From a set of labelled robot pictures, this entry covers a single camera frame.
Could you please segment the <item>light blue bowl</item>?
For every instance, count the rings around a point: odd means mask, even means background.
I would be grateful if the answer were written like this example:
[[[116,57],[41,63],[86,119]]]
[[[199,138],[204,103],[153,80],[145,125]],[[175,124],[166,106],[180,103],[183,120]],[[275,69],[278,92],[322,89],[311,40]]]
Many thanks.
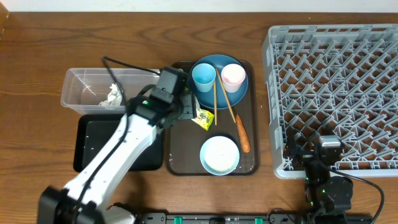
[[[236,143],[225,136],[207,139],[200,149],[200,162],[212,175],[228,175],[239,163],[240,153]]]

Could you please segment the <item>yellow snack wrapper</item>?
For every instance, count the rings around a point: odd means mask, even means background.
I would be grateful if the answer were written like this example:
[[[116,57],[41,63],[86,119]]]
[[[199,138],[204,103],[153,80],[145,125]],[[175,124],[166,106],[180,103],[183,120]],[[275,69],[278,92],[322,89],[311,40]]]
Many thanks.
[[[200,108],[200,104],[197,100],[197,97],[194,97],[194,99],[195,99],[196,117],[193,118],[192,121],[207,131],[209,130],[215,116],[211,112]]]

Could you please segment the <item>orange carrot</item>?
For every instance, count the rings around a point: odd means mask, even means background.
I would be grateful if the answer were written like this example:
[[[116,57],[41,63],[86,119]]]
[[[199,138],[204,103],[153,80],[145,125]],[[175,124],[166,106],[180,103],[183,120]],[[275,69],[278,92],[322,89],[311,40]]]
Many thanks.
[[[243,121],[242,121],[240,115],[237,114],[235,117],[235,120],[236,120],[236,125],[237,125],[237,129],[238,129],[238,135],[239,135],[239,140],[241,143],[242,150],[244,153],[249,153],[251,151],[251,146],[250,146],[249,138],[248,138],[247,132],[244,128]]]

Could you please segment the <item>white tissue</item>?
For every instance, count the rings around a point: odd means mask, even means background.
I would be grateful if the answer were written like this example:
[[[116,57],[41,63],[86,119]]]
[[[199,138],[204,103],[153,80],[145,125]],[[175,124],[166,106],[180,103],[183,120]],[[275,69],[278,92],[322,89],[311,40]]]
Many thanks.
[[[100,106],[120,106],[122,102],[122,94],[118,86],[113,83],[110,86],[111,91],[107,95],[107,99],[99,103]]]

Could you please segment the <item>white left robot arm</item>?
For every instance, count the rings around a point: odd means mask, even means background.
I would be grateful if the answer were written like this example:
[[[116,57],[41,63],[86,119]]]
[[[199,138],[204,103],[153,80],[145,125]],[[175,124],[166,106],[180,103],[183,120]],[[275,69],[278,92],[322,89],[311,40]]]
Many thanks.
[[[196,116],[195,95],[187,89],[150,88],[126,105],[118,127],[94,159],[62,190],[47,187],[39,199],[38,223],[134,223],[136,215],[109,205],[116,187],[138,157],[164,129]]]

